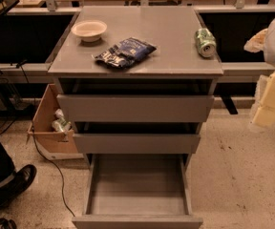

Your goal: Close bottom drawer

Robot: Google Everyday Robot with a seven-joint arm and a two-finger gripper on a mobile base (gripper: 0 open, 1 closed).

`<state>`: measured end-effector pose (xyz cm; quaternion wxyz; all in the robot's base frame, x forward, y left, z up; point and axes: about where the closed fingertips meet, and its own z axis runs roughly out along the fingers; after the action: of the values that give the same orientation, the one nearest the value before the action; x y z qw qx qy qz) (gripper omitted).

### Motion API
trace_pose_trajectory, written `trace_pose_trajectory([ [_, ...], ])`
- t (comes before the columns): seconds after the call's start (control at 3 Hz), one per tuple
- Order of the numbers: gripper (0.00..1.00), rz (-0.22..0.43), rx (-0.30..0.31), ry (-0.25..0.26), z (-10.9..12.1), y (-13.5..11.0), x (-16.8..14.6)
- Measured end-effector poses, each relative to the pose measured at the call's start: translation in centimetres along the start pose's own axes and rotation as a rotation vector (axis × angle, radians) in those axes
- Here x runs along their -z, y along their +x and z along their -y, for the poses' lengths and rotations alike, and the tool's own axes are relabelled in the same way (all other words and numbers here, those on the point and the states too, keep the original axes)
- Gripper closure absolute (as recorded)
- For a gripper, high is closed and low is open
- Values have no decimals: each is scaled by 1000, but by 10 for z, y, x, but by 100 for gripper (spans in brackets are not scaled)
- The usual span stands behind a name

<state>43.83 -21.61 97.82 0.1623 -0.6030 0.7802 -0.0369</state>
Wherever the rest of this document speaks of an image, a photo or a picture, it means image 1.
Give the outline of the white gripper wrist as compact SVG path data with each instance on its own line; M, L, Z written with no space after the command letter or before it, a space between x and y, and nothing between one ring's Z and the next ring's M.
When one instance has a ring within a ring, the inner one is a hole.
M270 127L275 122L275 72L266 80L260 104L252 117L252 123L263 128Z

